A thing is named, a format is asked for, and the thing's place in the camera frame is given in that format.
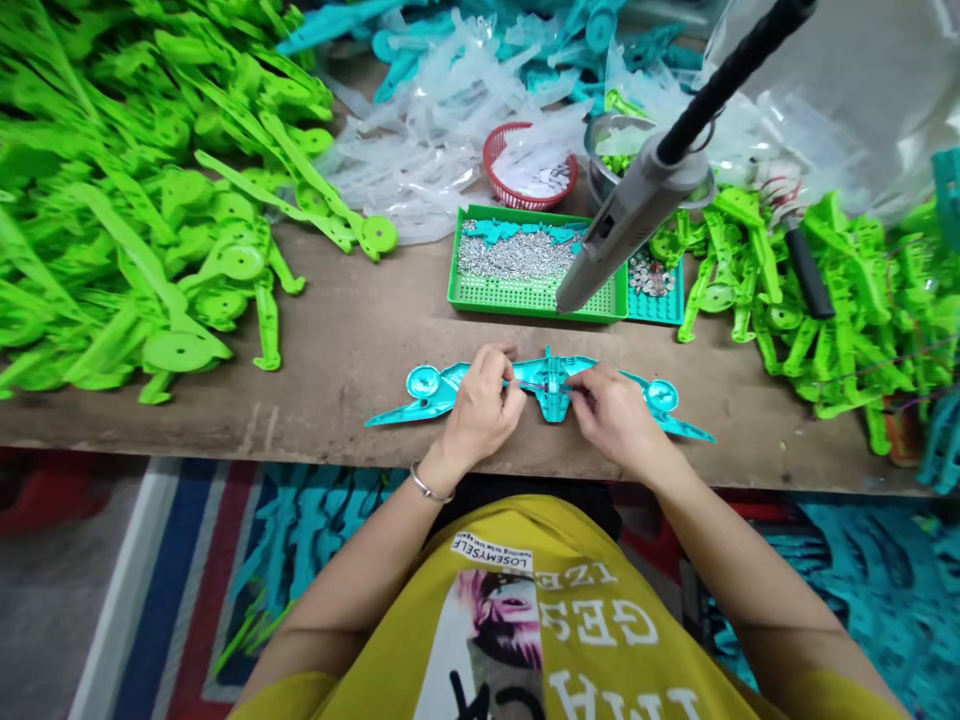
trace gray power tool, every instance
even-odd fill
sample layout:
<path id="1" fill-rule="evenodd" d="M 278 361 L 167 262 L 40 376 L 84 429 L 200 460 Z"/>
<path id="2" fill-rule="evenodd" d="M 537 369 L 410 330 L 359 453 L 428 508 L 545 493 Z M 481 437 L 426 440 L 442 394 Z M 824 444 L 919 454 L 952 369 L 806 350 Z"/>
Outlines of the gray power tool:
<path id="1" fill-rule="evenodd" d="M 703 148 L 690 152 L 693 142 L 815 8 L 816 0 L 778 0 L 694 96 L 673 127 L 647 139 L 600 208 L 580 254 L 557 288 L 558 313 L 582 308 L 704 183 L 710 166 Z"/>

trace floor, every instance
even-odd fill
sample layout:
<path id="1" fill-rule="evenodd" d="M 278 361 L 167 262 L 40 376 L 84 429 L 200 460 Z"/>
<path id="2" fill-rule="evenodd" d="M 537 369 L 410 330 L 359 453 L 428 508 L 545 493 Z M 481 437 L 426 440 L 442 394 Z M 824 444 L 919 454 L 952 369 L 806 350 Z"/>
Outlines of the floor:
<path id="1" fill-rule="evenodd" d="M 110 500 L 94 518 L 0 538 L 5 719 L 66 717 L 145 466 L 145 458 L 111 458 L 97 480 Z"/>

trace black screwdriver handle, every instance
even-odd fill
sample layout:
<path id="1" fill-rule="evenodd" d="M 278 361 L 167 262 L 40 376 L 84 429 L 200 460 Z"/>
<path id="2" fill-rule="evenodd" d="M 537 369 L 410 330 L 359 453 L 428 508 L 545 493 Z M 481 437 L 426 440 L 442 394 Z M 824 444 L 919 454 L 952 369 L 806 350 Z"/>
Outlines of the black screwdriver handle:
<path id="1" fill-rule="evenodd" d="M 810 252 L 810 246 L 803 232 L 796 222 L 789 218 L 787 221 L 787 247 L 790 249 L 790 259 L 793 261 L 793 271 L 800 281 L 800 292 L 807 303 L 807 310 L 814 320 L 829 320 L 835 317 L 837 311 L 830 302 L 830 293 L 823 284 L 823 275 L 817 267 L 817 261 Z"/>
<path id="2" fill-rule="evenodd" d="M 657 147 L 664 165 L 676 165 L 687 154 L 697 135 L 723 109 L 727 100 L 763 65 L 773 52 L 813 15 L 817 0 L 777 0 L 753 30 L 740 41 L 723 64 L 697 91 Z"/>

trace hand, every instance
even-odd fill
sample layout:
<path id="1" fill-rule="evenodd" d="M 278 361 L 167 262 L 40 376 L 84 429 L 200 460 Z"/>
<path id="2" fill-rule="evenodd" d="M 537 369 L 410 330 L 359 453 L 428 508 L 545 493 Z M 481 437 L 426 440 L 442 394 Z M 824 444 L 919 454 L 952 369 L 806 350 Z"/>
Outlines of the hand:
<path id="1" fill-rule="evenodd" d="M 516 345 L 484 345 L 464 375 L 457 404 L 437 441 L 446 461 L 465 475 L 517 429 L 526 396 L 513 375 Z M 503 381 L 510 384 L 504 394 Z"/>
<path id="2" fill-rule="evenodd" d="M 653 419 L 643 389 L 616 368 L 598 363 L 567 378 L 580 432 L 604 457 L 651 485 L 683 455 Z"/>

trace blue stripe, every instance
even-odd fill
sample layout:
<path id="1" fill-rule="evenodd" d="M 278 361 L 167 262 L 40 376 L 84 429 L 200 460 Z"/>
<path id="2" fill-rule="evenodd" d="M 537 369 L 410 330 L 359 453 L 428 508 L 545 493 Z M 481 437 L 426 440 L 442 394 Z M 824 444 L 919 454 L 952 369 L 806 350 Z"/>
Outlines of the blue stripe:
<path id="1" fill-rule="evenodd" d="M 181 465 L 177 493 L 117 693 L 116 720 L 149 718 L 153 712 L 216 468 L 216 460 L 190 459 Z"/>

